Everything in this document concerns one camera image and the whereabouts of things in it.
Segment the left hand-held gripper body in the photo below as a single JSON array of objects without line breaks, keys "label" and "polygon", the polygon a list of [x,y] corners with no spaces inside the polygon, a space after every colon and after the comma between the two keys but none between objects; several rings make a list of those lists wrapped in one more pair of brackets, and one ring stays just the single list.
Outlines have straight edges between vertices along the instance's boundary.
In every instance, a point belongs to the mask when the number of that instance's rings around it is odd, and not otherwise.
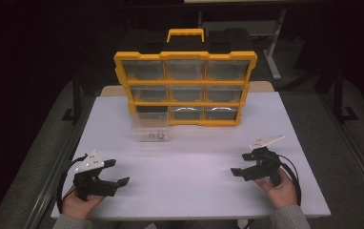
[{"label": "left hand-held gripper body", "polygon": [[97,151],[87,154],[81,164],[75,168],[73,185],[78,197],[86,200],[87,196],[113,197],[120,188],[117,181],[106,181],[99,178],[100,173],[107,169]]}]

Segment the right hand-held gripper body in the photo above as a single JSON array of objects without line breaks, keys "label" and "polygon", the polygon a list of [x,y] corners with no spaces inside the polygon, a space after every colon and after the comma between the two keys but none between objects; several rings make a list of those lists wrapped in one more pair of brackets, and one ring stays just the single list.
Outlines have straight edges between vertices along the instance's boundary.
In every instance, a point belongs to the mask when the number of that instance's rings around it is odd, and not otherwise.
[{"label": "right hand-held gripper body", "polygon": [[243,170],[243,178],[248,180],[261,179],[269,177],[275,185],[281,183],[280,176],[277,173],[279,167],[282,165],[277,153],[268,149],[268,145],[275,143],[283,138],[283,135],[272,135],[257,137],[250,145],[251,154],[255,165]]}]

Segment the single clear plastic drawer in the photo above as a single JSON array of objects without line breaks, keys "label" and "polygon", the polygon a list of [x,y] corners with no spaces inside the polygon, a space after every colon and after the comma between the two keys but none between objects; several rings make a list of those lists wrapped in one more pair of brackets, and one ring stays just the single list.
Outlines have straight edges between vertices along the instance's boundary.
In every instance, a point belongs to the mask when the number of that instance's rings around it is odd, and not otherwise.
[{"label": "single clear plastic drawer", "polygon": [[[164,142],[169,139],[166,113],[137,113],[134,115],[131,132],[140,142]],[[152,140],[149,134],[164,134],[165,139]]]}]

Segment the person's left hand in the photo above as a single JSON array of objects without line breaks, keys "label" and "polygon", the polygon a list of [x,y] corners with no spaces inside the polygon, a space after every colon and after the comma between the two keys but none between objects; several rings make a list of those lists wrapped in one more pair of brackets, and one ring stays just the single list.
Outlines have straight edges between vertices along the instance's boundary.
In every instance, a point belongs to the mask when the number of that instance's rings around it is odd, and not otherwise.
[{"label": "person's left hand", "polygon": [[78,197],[76,191],[69,191],[63,199],[62,213],[66,216],[86,220],[105,196],[87,196],[86,200]]}]

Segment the person's right hand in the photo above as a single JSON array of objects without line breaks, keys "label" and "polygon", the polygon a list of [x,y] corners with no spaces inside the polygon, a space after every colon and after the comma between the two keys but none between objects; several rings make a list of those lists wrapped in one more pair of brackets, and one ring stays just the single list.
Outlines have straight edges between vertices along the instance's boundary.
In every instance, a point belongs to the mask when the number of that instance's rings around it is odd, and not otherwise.
[{"label": "person's right hand", "polygon": [[255,184],[258,185],[267,195],[276,209],[297,204],[297,194],[293,181],[287,173],[279,168],[278,174],[281,183],[275,185],[272,181],[266,182],[264,179],[257,179]]}]

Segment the black metal stand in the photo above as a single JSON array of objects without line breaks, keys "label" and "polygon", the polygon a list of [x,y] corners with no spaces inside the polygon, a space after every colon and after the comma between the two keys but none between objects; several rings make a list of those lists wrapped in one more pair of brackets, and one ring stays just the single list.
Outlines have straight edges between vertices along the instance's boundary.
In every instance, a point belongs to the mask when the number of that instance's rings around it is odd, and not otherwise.
[{"label": "black metal stand", "polygon": [[72,125],[76,124],[81,116],[81,86],[79,83],[79,77],[76,73],[72,78],[72,107],[68,108],[62,119],[64,121],[70,121]]},{"label": "black metal stand", "polygon": [[356,113],[351,107],[343,106],[343,88],[343,69],[339,65],[334,75],[334,116],[341,124],[348,120],[358,120]]}]

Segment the yellow black organizer cabinet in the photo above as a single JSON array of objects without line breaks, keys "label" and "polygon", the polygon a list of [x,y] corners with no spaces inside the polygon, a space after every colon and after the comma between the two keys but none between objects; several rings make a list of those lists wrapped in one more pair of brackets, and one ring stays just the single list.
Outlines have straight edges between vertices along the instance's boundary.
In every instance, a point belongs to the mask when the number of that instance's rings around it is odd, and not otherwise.
[{"label": "yellow black organizer cabinet", "polygon": [[244,29],[130,30],[114,55],[130,113],[171,125],[239,124],[256,62]]}]

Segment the white metal stand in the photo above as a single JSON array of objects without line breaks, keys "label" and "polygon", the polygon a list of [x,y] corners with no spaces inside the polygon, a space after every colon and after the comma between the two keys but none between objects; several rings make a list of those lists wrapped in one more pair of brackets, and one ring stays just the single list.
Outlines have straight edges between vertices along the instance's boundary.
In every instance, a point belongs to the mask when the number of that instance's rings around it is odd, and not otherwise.
[{"label": "white metal stand", "polygon": [[278,15],[278,18],[275,22],[274,28],[273,28],[273,33],[272,33],[272,43],[269,46],[268,49],[264,49],[263,53],[265,56],[265,60],[268,64],[269,70],[271,72],[272,78],[275,81],[280,81],[282,79],[280,72],[275,64],[275,61],[273,59],[273,52],[274,49],[276,47],[278,38],[279,38],[279,34],[281,32],[281,29],[283,27],[283,23],[284,23],[284,19],[286,16],[286,9],[281,9]]}]

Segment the grid of clear cabinet drawers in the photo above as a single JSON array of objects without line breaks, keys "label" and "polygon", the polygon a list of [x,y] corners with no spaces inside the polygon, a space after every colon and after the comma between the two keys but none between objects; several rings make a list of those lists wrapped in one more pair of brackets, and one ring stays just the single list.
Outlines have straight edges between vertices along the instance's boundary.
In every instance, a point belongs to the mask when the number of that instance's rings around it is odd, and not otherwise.
[{"label": "grid of clear cabinet drawers", "polygon": [[129,109],[166,113],[172,125],[232,126],[249,89],[248,60],[125,61]]}]

